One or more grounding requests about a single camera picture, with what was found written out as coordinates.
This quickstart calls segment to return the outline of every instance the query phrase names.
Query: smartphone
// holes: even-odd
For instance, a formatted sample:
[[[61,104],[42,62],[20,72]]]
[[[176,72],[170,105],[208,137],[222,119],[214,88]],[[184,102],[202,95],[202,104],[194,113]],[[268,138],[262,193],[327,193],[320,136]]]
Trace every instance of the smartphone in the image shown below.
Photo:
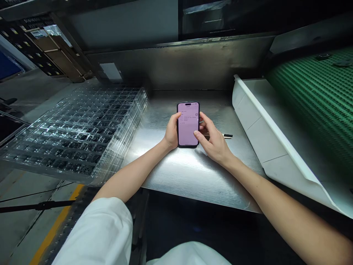
[[[178,146],[196,147],[199,141],[194,131],[199,130],[200,104],[196,101],[179,102],[176,111],[181,112],[177,122]]]

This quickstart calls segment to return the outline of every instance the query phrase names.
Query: stacked plastic trays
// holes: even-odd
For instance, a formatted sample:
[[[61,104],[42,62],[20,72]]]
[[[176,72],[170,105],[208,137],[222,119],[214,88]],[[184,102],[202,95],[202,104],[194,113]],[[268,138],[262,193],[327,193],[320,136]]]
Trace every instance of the stacked plastic trays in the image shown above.
[[[144,88],[86,83],[1,149],[15,168],[91,186],[119,170],[147,107]]]

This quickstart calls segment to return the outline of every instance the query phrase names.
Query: forearm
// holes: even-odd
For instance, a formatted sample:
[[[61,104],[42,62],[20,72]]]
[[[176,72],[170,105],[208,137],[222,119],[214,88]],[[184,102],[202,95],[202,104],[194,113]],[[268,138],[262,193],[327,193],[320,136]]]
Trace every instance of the forearm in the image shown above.
[[[135,161],[115,173],[98,191],[93,201],[98,198],[117,197],[127,202],[141,187],[156,164],[171,150],[162,140]]]
[[[350,240],[234,158],[225,168],[247,189],[268,220],[307,264],[351,264]]]

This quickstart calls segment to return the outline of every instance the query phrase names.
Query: black frame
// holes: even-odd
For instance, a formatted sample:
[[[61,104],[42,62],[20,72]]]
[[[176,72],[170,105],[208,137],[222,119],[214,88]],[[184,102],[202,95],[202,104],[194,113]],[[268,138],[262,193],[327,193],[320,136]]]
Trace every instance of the black frame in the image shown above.
[[[198,103],[199,104],[199,116],[197,117],[198,118],[198,123],[200,124],[200,102],[198,101],[184,101],[184,102],[179,102],[177,105],[176,105],[176,111],[179,112],[178,110],[178,106],[180,103]],[[179,144],[179,120],[177,120],[176,122],[176,134],[178,136],[178,147],[180,148],[195,148],[199,145],[199,142],[197,142],[196,145],[180,145]]]

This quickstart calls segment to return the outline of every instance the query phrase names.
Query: hand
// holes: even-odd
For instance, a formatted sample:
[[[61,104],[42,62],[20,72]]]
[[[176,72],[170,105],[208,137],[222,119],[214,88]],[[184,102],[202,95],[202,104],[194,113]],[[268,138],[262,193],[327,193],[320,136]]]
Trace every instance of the hand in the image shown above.
[[[226,166],[232,159],[236,158],[229,150],[227,143],[221,132],[214,126],[213,121],[203,112],[200,112],[203,122],[200,123],[200,130],[203,128],[210,134],[210,140],[207,141],[205,136],[199,131],[194,131],[196,139],[200,142],[207,155],[221,166]]]
[[[167,128],[165,130],[165,135],[162,141],[164,141],[170,150],[175,149],[178,146],[178,134],[177,134],[177,121],[181,116],[181,112],[178,112],[172,115],[167,124]]]

